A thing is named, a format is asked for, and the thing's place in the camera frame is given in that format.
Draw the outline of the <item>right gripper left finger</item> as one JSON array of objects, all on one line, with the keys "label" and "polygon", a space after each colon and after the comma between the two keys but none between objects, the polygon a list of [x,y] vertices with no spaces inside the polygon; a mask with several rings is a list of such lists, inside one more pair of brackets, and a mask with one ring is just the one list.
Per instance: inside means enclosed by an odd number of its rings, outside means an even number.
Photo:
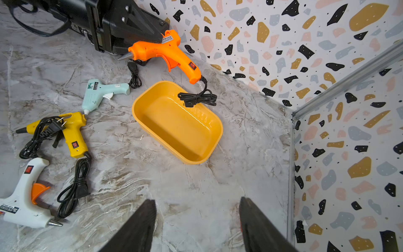
[{"label": "right gripper left finger", "polygon": [[149,252],[152,247],[156,216],[155,200],[145,200],[101,251]]}]

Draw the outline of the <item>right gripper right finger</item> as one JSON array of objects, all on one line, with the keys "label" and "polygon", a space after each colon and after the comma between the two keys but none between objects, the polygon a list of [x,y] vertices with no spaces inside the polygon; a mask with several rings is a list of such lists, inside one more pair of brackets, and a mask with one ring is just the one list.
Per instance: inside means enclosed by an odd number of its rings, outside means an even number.
[{"label": "right gripper right finger", "polygon": [[241,198],[239,216],[247,252],[296,251],[250,198]]}]

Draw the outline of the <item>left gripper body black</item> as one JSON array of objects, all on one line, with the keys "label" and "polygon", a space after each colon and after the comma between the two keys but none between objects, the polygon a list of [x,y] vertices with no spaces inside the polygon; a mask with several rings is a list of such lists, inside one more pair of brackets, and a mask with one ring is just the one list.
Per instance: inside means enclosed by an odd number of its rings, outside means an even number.
[{"label": "left gripper body black", "polygon": [[168,22],[135,1],[85,1],[90,34],[97,51],[122,55],[136,42],[160,44]]}]

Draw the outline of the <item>orange hot glue gun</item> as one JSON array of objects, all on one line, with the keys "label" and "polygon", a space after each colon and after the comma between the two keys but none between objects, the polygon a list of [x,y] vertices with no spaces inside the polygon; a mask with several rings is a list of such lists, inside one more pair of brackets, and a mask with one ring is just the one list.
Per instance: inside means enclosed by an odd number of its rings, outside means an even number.
[{"label": "orange hot glue gun", "polygon": [[203,91],[198,94],[184,92],[178,94],[178,98],[184,102],[186,107],[192,108],[197,104],[216,106],[217,95],[207,88],[208,81],[201,75],[201,71],[196,64],[179,49],[180,43],[181,39],[178,33],[174,30],[167,30],[162,37],[161,43],[136,42],[118,60],[131,59],[145,62],[151,58],[160,57],[165,60],[169,70],[179,67],[192,85],[199,81],[204,83]]}]

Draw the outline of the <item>yellow hot glue gun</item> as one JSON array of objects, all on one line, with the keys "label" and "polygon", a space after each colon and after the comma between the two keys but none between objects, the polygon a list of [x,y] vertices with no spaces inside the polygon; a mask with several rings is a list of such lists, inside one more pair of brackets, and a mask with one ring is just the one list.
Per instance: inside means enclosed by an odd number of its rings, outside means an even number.
[{"label": "yellow hot glue gun", "polygon": [[70,156],[77,159],[72,184],[57,197],[57,202],[60,204],[57,211],[59,218],[68,217],[75,210],[79,200],[90,195],[87,175],[92,164],[92,156],[81,134],[81,128],[86,123],[84,114],[74,112],[44,117],[16,130],[17,134],[29,133],[32,135],[31,140],[25,144],[19,153],[21,159],[37,158],[42,143],[52,138],[55,139],[52,145],[54,148],[58,146],[61,139],[65,139]]}]

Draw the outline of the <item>white hot glue gun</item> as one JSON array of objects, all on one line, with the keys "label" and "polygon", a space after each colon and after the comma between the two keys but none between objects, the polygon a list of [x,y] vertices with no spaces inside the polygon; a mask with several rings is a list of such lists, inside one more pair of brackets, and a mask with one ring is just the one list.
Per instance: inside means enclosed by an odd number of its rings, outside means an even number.
[{"label": "white hot glue gun", "polygon": [[1,199],[3,220],[30,228],[62,227],[50,210],[37,205],[36,199],[50,187],[37,182],[49,161],[40,157],[30,160],[11,196]]}]

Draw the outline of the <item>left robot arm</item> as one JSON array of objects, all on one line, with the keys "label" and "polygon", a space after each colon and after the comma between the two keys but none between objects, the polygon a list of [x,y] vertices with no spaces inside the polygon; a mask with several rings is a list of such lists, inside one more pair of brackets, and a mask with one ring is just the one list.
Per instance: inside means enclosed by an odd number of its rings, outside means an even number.
[{"label": "left robot arm", "polygon": [[139,41],[160,43],[169,24],[139,8],[135,1],[4,1],[12,14],[20,8],[26,13],[39,9],[62,21],[52,33],[37,30],[17,20],[26,30],[51,37],[72,29],[86,36],[100,52],[123,55]]}]

